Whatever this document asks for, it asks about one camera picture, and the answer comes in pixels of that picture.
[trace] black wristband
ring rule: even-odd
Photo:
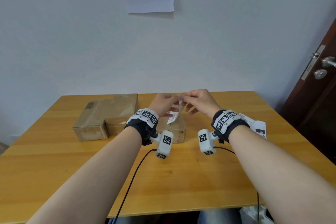
[[[142,145],[150,145],[152,144],[152,141],[149,140],[149,137],[157,137],[156,134],[156,126],[157,123],[154,125],[153,128],[151,128],[150,126],[147,125],[146,122],[140,120],[140,119],[134,119],[134,120],[130,120],[125,128],[127,127],[133,127],[135,128],[141,135],[141,139],[142,139]]]
[[[220,110],[218,112],[215,113],[215,115],[213,116],[213,119],[212,119],[212,123],[211,123],[211,126],[215,129],[215,133],[216,135],[219,137],[219,142],[220,143],[224,143],[225,141],[227,141],[228,143],[229,142],[229,135],[230,133],[233,131],[233,129],[235,129],[236,127],[238,127],[239,125],[245,125],[247,127],[250,127],[246,121],[242,120],[242,119],[238,119],[238,120],[234,120],[232,122],[232,124],[230,124],[225,133],[222,134],[215,126],[214,126],[214,123],[215,123],[215,120],[224,112],[224,111],[227,111],[225,109],[223,110]]]

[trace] person's right hand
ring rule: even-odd
[[[183,102],[181,105],[185,106],[187,103],[188,105],[185,108],[186,112],[188,112],[193,106],[195,107],[189,112],[189,115],[202,112],[212,119],[216,112],[222,110],[209,91],[205,89],[189,91],[185,96],[183,96]]]

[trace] door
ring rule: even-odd
[[[280,115],[336,164],[336,19]]]

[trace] cardboard box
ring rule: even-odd
[[[109,111],[111,99],[91,101],[73,125],[78,140],[81,142],[106,139],[109,137],[105,117]]]
[[[108,116],[105,117],[110,136],[123,131],[127,120],[138,110],[138,94],[114,95],[112,106]]]
[[[159,119],[156,130],[159,134],[164,130],[168,130],[174,134],[173,143],[183,143],[186,137],[186,124],[184,123],[182,115],[178,115],[176,120],[167,124],[168,118],[162,117]]]

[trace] hand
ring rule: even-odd
[[[185,106],[187,103],[188,105],[185,108],[186,112],[188,112],[191,107],[195,106],[195,108],[189,112],[189,115],[202,112],[212,119],[216,112],[222,110],[209,91],[205,89],[189,91],[185,96],[183,96],[183,102],[181,105]]]
[[[172,107],[172,105],[179,105],[179,100],[182,100],[181,95],[173,96],[169,93],[158,93],[148,108],[155,111],[159,117],[173,117],[172,114],[167,112],[178,112],[179,109]]]

